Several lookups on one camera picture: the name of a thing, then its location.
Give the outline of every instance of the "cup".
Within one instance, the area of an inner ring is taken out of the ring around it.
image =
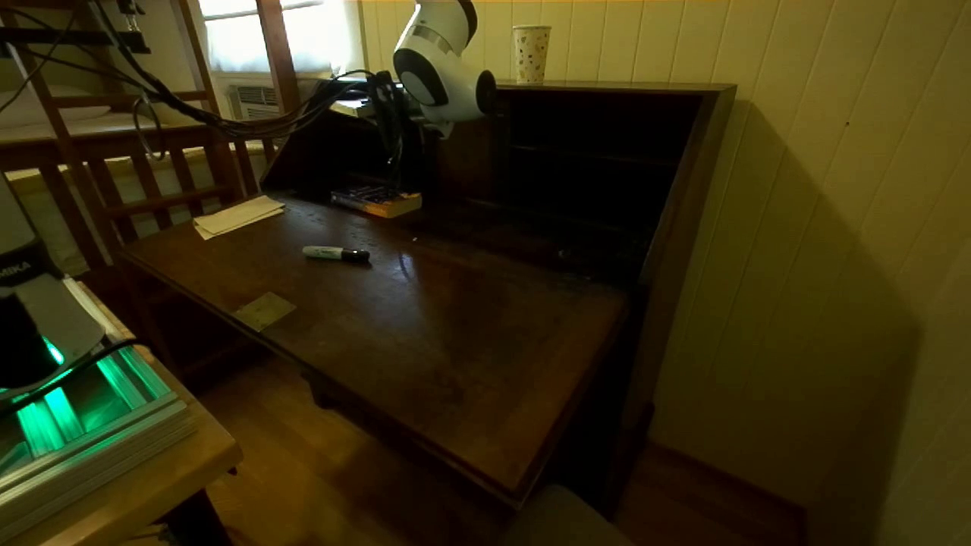
[[[550,51],[550,25],[515,25],[512,51],[515,51],[515,82],[522,85],[544,82],[547,51]]]

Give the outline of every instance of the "marker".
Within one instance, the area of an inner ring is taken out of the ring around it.
[[[342,245],[305,245],[305,258],[311,261],[342,261],[342,265],[370,265],[370,252],[342,249]]]

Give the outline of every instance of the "wooden desk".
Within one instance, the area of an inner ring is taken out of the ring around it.
[[[111,313],[107,313],[107,320],[124,333],[124,326]],[[219,519],[205,501],[205,485],[236,467],[243,451],[205,408],[152,357],[152,351],[142,351],[142,357],[188,404],[188,433],[137,469],[111,478],[95,494],[85,494],[85,501],[26,532],[18,542],[123,542],[158,519],[170,519],[180,532],[188,529],[193,539],[225,539],[219,538],[221,529],[213,529]]]
[[[124,258],[302,363],[317,393],[367,430],[519,508],[612,345],[628,293],[428,231],[285,207],[210,243],[172,227]],[[370,249],[373,267],[311,265],[308,243]],[[268,329],[234,315],[264,293],[296,310]]]

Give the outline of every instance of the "desk leg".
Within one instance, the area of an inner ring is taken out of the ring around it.
[[[176,546],[231,546],[219,514],[205,492],[184,498],[172,514],[165,516]]]

